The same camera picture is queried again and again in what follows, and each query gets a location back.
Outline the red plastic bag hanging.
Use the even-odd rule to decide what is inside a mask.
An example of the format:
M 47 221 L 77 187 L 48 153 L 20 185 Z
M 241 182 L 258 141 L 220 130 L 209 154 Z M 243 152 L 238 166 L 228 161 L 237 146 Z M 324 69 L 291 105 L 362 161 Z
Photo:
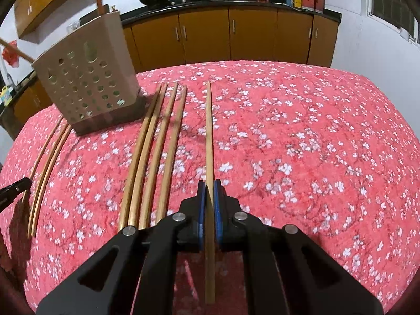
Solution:
M 6 46 L 4 46 L 4 49 L 2 50 L 1 55 L 2 55 L 2 58 L 6 61 L 6 63 L 8 63 L 10 67 L 17 68 L 20 66 L 19 56 L 13 50 L 10 50 L 6 48 Z

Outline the lower wooden kitchen cabinets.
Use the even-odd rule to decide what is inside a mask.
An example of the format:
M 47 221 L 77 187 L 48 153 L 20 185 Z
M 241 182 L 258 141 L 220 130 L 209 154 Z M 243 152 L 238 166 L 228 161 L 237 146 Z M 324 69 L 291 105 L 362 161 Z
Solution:
M 323 14 L 298 11 L 283 4 L 199 4 L 141 13 L 131 19 L 120 14 L 120 19 L 137 74 L 227 60 L 328 67 L 341 16 L 329 10 Z M 53 104 L 38 81 L 43 88 L 43 103 Z

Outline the beige perforated utensil holder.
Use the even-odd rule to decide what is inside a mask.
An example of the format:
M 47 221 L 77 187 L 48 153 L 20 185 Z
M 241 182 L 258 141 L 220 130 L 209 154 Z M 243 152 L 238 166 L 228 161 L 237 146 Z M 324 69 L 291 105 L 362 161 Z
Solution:
M 137 82 L 119 12 L 80 26 L 32 66 L 77 135 L 131 122 L 146 113 L 147 99 Z

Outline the window with grille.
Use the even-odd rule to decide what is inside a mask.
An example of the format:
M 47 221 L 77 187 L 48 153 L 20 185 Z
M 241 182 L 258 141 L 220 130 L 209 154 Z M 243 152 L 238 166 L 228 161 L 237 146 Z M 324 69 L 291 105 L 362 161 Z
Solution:
M 368 0 L 369 15 L 388 26 L 409 34 L 409 41 L 419 45 L 419 21 L 405 0 Z

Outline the dark cutting board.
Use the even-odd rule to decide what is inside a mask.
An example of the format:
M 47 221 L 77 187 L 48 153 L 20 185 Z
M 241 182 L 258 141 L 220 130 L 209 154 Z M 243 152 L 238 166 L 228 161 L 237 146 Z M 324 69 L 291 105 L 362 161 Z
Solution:
M 110 12 L 110 7 L 108 4 L 104 5 L 104 9 L 106 13 Z M 87 24 L 89 21 L 92 21 L 93 19 L 98 17 L 98 10 L 95 9 L 92 12 L 85 14 L 85 16 L 82 16 L 80 18 L 80 25 L 83 26 L 84 24 Z

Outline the yellow detergent bottle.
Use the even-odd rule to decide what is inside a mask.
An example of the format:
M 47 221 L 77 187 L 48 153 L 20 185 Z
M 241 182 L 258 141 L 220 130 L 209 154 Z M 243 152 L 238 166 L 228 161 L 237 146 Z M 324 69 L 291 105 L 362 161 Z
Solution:
M 8 106 L 11 100 L 13 99 L 13 96 L 11 95 L 11 92 L 7 85 L 4 85 L 4 87 L 1 89 L 0 98 L 1 98 L 1 102 L 5 106 Z

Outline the red floral tablecloth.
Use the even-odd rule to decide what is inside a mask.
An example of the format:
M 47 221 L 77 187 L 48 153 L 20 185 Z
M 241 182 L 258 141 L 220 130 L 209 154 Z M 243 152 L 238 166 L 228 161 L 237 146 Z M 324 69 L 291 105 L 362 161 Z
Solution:
M 266 225 L 293 223 L 390 311 L 419 269 L 419 140 L 366 77 L 230 61 L 143 72 L 146 94 L 186 92 L 169 212 L 206 176 L 206 92 L 214 174 Z M 1 214 L 1 266 L 31 308 L 118 229 L 141 122 L 70 134 L 46 186 L 36 237 L 28 206 Z

